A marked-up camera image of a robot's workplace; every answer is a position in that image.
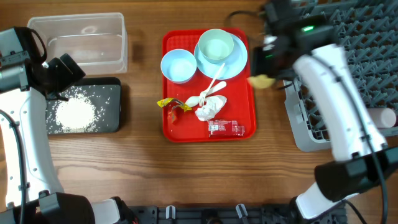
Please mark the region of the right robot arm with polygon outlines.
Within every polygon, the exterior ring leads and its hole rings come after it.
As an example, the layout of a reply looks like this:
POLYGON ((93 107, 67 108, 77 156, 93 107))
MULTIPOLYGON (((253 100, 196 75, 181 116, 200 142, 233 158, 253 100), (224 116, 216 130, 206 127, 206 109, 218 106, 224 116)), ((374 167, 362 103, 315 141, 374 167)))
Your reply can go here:
POLYGON ((312 223, 379 187, 385 223, 386 181, 397 170, 397 148, 387 145, 371 119, 335 28, 325 16, 300 17, 289 1, 267 2, 261 16, 266 35, 255 49, 252 74, 286 80, 291 69, 303 80, 325 122, 334 158, 317 166, 315 182, 290 201, 290 222, 312 223))

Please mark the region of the mint green bowl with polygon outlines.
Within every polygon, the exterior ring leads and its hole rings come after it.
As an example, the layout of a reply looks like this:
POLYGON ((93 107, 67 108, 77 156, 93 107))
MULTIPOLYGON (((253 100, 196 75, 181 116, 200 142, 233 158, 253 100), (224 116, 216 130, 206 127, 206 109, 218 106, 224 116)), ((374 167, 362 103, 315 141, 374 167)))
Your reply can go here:
POLYGON ((209 29, 199 38, 198 48, 210 63, 226 60, 234 49, 234 40, 230 33, 222 29, 209 29))

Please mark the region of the pink plastic cup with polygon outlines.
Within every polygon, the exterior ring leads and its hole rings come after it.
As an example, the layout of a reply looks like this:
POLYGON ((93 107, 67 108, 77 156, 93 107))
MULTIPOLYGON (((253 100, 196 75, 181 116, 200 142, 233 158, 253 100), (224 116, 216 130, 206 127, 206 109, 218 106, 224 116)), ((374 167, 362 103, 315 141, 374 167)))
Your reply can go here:
POLYGON ((397 122, 397 116, 390 108, 368 108, 368 113, 377 128, 391 128, 397 122))

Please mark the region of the white napkin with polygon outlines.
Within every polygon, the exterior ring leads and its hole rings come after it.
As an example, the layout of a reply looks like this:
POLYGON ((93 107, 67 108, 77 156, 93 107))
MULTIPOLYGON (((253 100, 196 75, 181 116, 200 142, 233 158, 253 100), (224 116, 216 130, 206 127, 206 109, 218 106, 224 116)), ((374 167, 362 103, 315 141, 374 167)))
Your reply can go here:
POLYGON ((205 98, 205 105, 198 108, 195 115, 200 121, 208 121, 221 111, 227 102, 227 98, 222 95, 209 96, 205 98))

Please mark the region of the yellow snack wrapper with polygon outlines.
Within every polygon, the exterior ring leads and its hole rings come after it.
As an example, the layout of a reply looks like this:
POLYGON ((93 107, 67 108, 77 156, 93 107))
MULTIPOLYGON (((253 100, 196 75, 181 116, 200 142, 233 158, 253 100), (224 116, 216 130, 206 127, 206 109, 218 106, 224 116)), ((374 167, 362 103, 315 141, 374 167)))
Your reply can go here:
POLYGON ((164 98, 157 102, 157 105, 161 108, 167 108, 167 120, 170 123, 175 123, 178 120, 178 112, 177 110, 180 109, 184 113, 187 111, 192 110, 192 107, 188 106, 184 102, 176 99, 176 98, 164 98))

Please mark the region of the yellow plastic cup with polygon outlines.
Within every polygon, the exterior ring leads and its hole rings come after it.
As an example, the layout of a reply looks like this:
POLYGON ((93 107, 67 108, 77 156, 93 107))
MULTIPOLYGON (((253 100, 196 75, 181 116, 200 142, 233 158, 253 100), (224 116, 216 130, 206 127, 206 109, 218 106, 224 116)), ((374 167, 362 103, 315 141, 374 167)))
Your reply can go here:
POLYGON ((255 89, 266 89, 271 87, 276 82, 275 78, 270 78, 267 75, 261 74, 250 76, 248 83, 255 89))

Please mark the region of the red snack wrapper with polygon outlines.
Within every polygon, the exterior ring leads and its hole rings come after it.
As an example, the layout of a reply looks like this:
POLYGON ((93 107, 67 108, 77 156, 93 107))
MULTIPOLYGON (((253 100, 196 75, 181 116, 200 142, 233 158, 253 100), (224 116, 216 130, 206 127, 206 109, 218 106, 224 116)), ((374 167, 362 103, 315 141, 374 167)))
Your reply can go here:
POLYGON ((245 127, 238 124, 237 121, 210 120, 208 121, 209 137, 234 137, 243 136, 245 127))

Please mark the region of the white rice pile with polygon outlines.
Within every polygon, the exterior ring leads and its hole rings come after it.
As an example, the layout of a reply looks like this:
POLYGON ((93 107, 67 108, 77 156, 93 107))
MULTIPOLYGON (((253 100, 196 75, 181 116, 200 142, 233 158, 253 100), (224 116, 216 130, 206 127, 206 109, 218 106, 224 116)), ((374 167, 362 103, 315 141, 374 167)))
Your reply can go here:
POLYGON ((99 133, 106 130, 111 95, 105 87, 73 86, 62 93, 68 100, 47 102, 48 134, 99 133))

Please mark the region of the light blue bowl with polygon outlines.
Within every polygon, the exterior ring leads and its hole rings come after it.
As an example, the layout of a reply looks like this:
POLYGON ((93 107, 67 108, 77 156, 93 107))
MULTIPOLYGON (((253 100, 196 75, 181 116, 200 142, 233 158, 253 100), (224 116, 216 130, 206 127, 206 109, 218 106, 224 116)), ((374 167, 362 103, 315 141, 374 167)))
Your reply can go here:
POLYGON ((197 60, 194 55, 184 49, 174 49, 167 52, 160 63, 163 76, 176 84, 189 82, 197 70, 197 60))

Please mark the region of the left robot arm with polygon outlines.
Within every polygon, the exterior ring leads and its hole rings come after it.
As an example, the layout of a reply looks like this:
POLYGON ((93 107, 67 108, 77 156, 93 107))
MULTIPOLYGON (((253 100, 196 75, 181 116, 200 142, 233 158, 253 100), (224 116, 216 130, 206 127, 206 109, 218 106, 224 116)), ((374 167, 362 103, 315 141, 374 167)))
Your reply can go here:
POLYGON ((69 56, 49 60, 28 27, 1 32, 1 132, 7 165, 2 223, 135 223, 119 197, 90 202, 67 194, 57 177, 45 123, 46 103, 84 77, 69 56))

